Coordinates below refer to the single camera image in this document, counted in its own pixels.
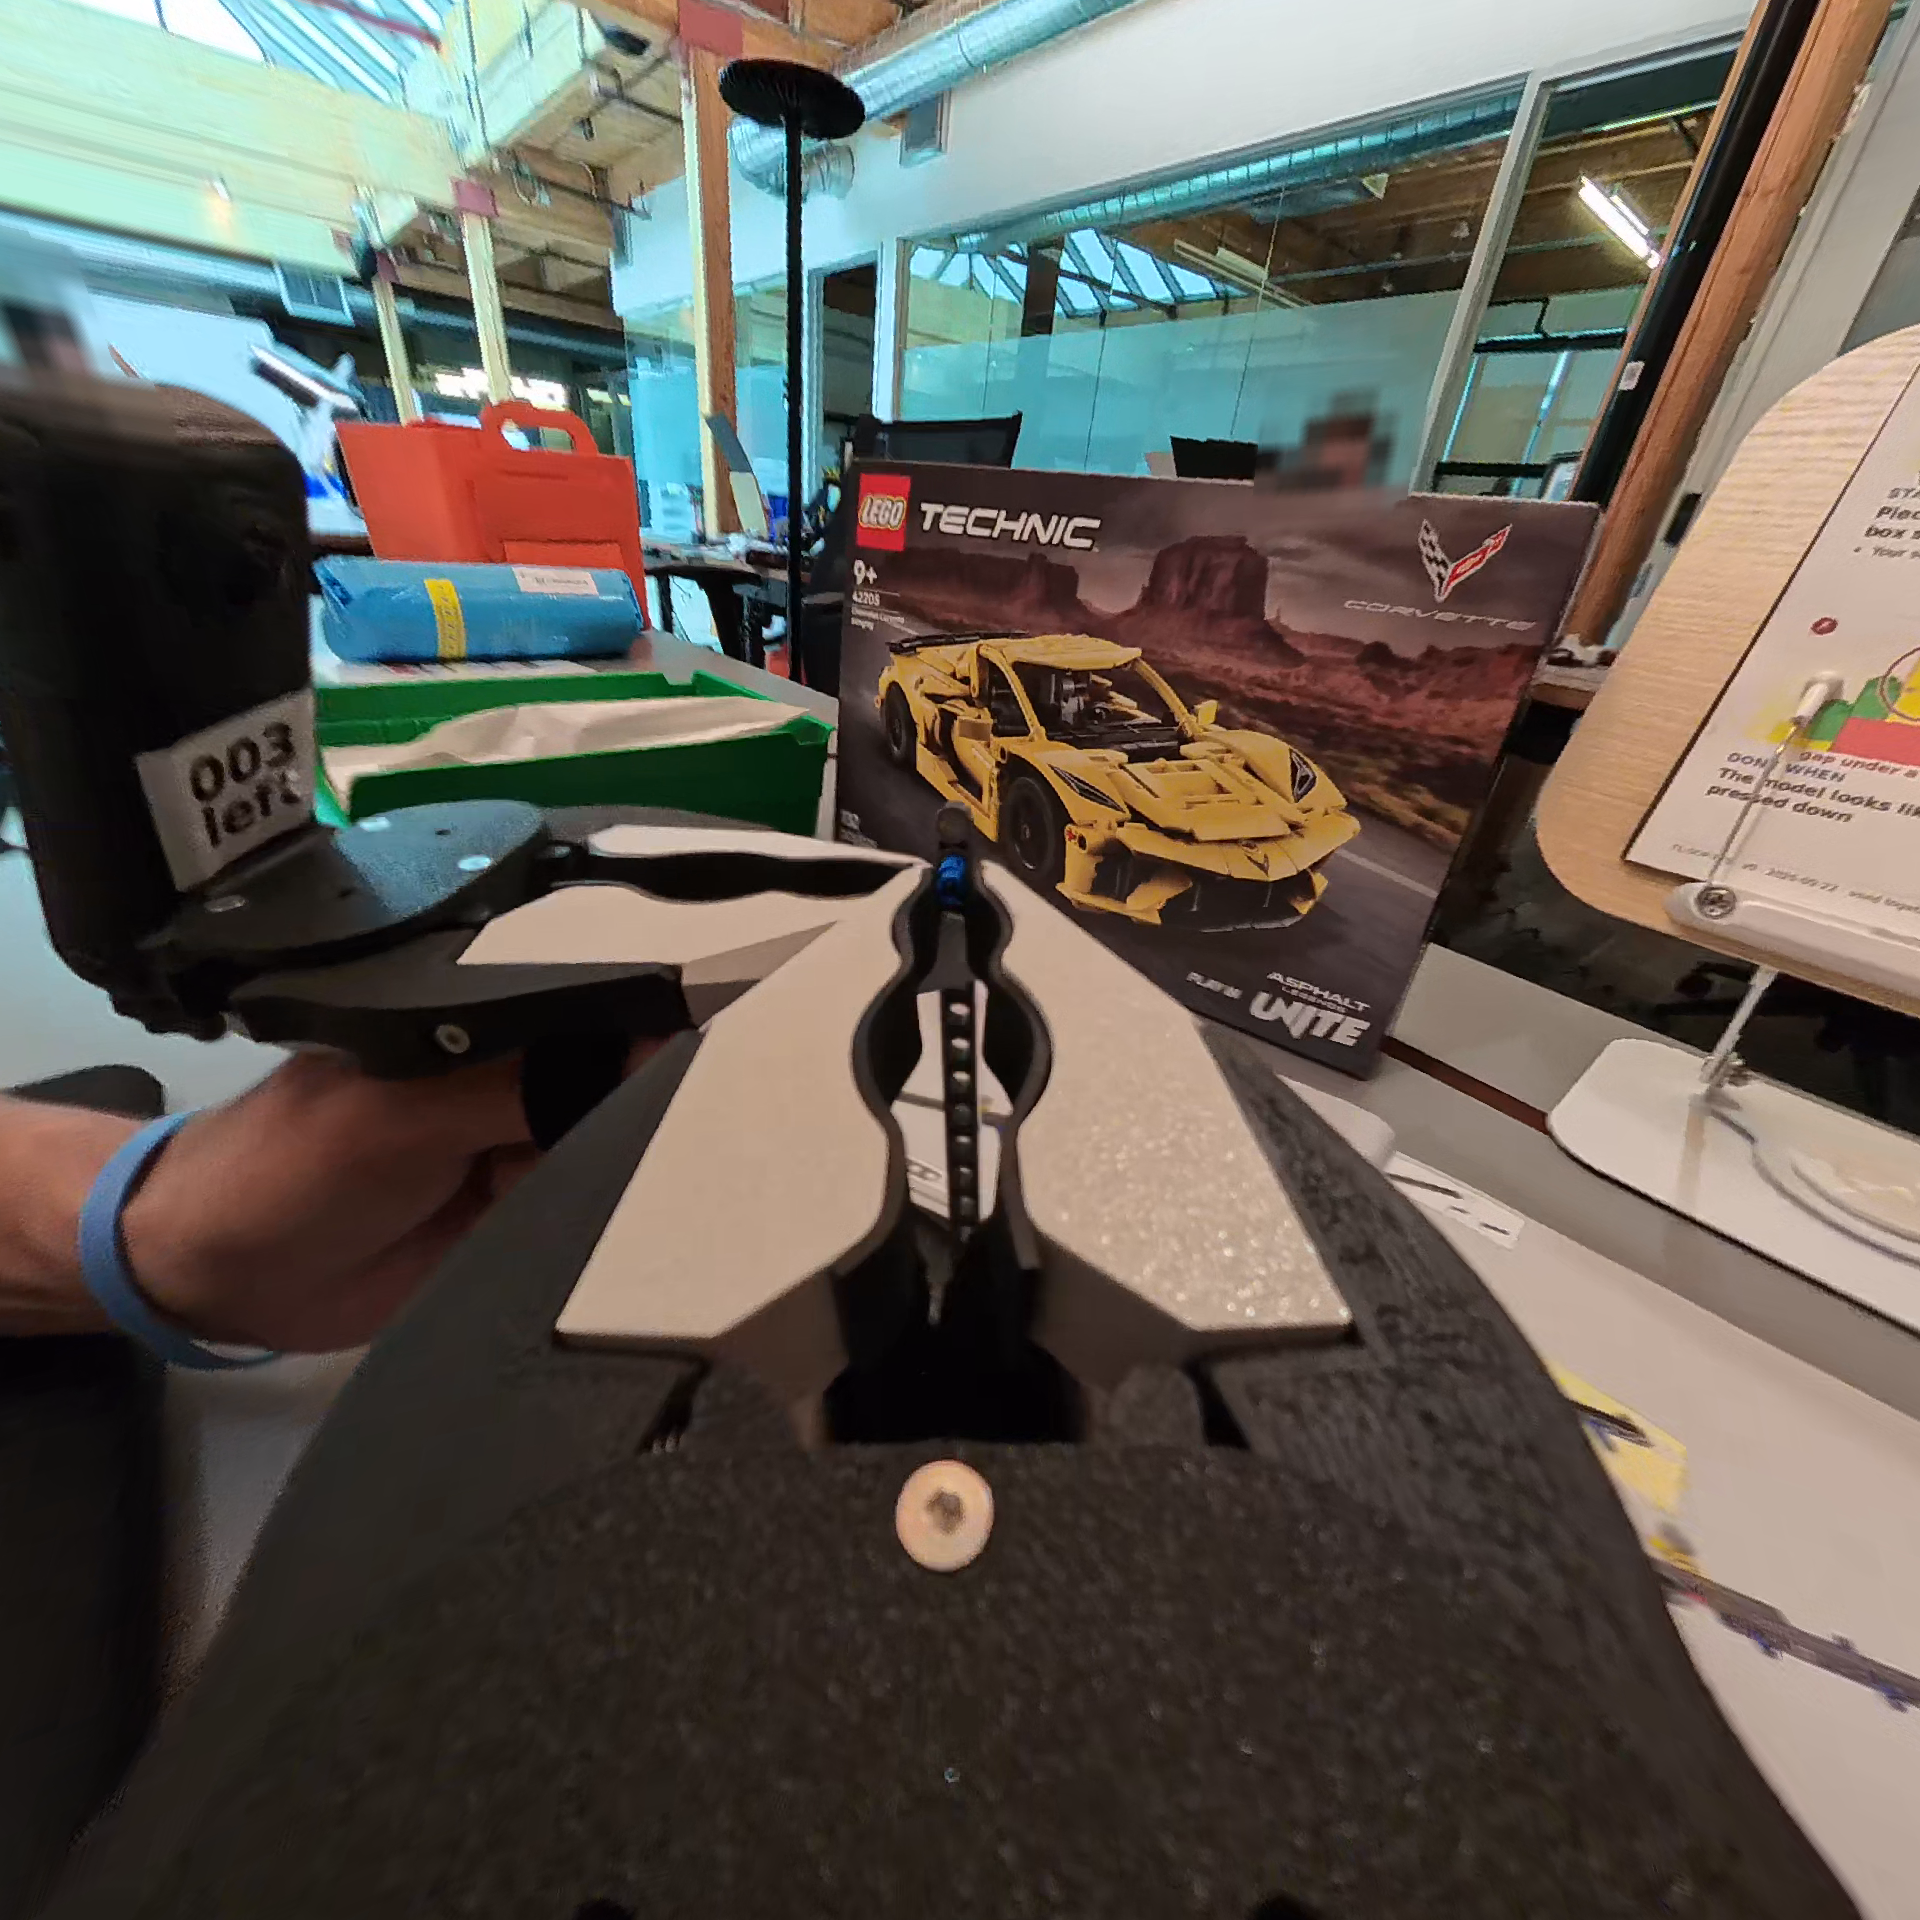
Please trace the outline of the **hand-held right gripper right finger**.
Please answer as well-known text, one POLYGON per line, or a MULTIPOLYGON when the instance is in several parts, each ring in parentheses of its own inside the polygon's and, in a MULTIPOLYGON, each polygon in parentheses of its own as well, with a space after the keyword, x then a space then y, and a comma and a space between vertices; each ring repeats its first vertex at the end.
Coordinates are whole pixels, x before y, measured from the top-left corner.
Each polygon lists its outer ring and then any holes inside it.
POLYGON ((1179 1000, 1006 869, 982 1061, 995 1199, 1035 1273, 1029 1335, 1087 1390, 1353 1337, 1278 1150, 1179 1000))

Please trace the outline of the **black perforated panel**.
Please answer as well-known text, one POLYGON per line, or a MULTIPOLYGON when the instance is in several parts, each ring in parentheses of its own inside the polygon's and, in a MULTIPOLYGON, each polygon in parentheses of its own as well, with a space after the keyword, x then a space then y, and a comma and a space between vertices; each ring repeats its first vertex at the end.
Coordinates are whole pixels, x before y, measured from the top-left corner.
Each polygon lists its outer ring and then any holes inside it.
POLYGON ((1 1341, 1 1916, 30 1916, 160 1686, 162 1378, 115 1335, 1 1341))

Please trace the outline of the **ceiling skylight window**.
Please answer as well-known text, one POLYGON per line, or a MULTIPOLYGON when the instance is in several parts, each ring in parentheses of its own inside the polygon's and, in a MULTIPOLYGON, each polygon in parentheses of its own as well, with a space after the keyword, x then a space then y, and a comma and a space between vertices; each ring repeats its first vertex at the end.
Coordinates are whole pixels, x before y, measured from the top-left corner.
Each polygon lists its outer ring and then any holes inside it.
POLYGON ((435 55, 450 2, 83 2, 179 40, 400 105, 413 64, 435 55))

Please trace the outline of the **yellow car toy set box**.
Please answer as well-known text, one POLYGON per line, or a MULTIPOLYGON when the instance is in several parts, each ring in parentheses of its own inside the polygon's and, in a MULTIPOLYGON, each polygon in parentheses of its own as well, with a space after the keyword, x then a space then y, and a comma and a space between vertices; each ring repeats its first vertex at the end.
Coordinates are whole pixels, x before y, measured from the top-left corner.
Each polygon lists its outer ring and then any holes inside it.
POLYGON ((1368 1079, 1592 548, 1577 500, 871 460, 834 826, 984 856, 1187 1010, 1368 1079))

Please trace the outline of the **silver ventilation duct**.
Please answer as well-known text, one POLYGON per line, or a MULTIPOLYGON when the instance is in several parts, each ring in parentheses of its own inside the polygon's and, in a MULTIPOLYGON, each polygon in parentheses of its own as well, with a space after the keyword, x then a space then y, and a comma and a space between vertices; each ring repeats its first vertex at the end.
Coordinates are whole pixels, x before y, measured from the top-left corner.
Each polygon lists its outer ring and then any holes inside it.
POLYGON ((779 101, 731 108, 731 164, 766 193, 781 196, 794 183, 802 198, 841 198, 854 175, 856 130, 931 102, 1119 8, 1121 2, 937 5, 831 65, 773 62, 779 79, 800 81, 797 160, 787 160, 791 109, 779 101))

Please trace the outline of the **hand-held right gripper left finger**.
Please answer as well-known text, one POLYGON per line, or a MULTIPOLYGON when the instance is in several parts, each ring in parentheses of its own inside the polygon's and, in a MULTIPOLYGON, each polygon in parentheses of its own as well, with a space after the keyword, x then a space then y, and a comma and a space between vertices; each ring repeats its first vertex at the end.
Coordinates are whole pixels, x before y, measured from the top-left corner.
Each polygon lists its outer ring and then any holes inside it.
POLYGON ((896 1129, 854 1036, 899 972, 904 869, 709 1021, 555 1333, 751 1374, 774 1401, 848 1364, 834 1277, 898 1217, 896 1129))

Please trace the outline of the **white paper bag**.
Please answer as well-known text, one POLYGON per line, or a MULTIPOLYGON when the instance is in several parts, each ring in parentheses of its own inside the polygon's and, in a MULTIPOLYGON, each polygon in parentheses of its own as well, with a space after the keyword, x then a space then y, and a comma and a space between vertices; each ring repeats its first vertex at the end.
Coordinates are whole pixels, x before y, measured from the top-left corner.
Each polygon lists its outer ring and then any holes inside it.
POLYGON ((373 777, 710 746, 800 721, 816 721, 816 712, 749 695, 513 703, 467 710, 394 742, 320 746, 320 767, 333 798, 350 801, 373 777))

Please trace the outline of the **blue plastic wrapped roll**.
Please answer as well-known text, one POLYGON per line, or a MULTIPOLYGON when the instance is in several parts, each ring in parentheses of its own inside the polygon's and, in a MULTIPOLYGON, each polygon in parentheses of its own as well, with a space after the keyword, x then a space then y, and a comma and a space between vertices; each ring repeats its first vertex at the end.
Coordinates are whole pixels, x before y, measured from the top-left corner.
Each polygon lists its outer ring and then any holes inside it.
POLYGON ((643 630, 633 581, 605 566, 321 558, 321 637, 357 665, 614 658, 643 630))

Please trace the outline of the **brown wooden post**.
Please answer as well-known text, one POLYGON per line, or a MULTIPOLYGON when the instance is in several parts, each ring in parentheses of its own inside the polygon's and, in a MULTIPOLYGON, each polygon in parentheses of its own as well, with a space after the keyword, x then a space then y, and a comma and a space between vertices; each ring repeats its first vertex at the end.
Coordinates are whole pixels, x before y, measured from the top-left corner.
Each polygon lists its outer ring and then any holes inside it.
POLYGON ((1563 620, 1563 640, 1601 642, 1613 629, 1666 522, 1699 426, 1849 120, 1890 13, 1890 2, 1816 5, 1615 496, 1600 508, 1598 540, 1563 620))

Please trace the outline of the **printed instruction sheet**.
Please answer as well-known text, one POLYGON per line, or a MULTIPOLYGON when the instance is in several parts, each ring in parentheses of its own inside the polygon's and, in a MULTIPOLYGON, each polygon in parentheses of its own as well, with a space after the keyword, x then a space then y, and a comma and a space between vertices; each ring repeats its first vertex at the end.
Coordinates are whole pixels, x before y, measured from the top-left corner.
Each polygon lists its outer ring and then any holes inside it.
POLYGON ((1915 938, 1915 374, 1626 860, 1915 938))

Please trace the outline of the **blue wristband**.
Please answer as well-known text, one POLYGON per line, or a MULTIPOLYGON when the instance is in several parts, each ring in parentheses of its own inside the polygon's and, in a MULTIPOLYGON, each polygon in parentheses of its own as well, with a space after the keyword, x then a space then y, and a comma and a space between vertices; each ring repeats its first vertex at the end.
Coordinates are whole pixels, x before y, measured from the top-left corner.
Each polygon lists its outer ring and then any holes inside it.
POLYGON ((86 1295, 106 1324, 150 1359, 187 1374, 245 1374, 280 1354, 187 1333, 136 1281, 125 1241, 125 1210, 147 1180, 160 1152, 191 1110, 163 1112, 123 1141, 89 1184, 78 1220, 78 1268, 86 1295))

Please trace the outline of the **black floor lamp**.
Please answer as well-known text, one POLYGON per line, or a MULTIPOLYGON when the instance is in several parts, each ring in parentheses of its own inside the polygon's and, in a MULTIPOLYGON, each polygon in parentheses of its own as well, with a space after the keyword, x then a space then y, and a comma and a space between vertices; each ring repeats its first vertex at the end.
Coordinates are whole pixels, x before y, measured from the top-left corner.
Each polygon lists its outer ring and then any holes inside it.
POLYGON ((777 57, 735 57, 718 73, 721 102, 735 118, 768 128, 781 142, 783 205, 783 649, 787 678, 830 693, 827 673, 810 660, 803 561, 803 185, 808 142, 848 138, 861 130, 865 109, 850 84, 831 70, 777 57))

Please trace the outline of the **black long holed toy beam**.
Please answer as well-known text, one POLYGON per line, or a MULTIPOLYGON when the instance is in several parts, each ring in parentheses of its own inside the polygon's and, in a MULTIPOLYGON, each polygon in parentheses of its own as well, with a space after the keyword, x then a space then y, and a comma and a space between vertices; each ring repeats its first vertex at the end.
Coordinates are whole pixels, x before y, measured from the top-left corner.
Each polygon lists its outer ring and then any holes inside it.
MULTIPOLYGON (((970 820, 965 807, 944 805, 937 820, 937 856, 969 850, 970 820)), ((975 975, 969 954, 969 912, 942 912, 934 894, 937 941, 929 986, 939 1000, 939 1055, 944 1092, 944 1166, 946 1216, 952 1249, 961 1249, 979 1216, 979 1150, 977 1150, 977 1085, 975 1085, 975 975)))

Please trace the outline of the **grey building instruction booklet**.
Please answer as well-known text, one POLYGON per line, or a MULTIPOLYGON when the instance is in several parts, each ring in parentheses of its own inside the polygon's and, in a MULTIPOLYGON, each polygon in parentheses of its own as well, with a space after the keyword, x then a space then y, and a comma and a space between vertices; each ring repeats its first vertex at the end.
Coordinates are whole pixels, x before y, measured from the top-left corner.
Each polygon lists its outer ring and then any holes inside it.
POLYGON ((1863 1916, 1915 1916, 1915 1337, 1685 1226, 1545 1135, 1437 1089, 1391 1119, 1291 1085, 1486 1280, 1531 1343, 1685 1455, 1611 1464, 1706 1599, 1670 1623, 1747 1758, 1863 1916))

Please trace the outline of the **person's left hand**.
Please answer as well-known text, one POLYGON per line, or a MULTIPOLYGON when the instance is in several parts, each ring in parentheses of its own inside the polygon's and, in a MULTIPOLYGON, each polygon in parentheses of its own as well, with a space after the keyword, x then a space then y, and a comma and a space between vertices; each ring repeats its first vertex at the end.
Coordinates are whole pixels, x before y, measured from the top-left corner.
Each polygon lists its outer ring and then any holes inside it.
POLYGON ((120 1241, 173 1327, 341 1353, 383 1329, 535 1158, 517 1057, 377 1081, 301 1054, 173 1132, 120 1241))

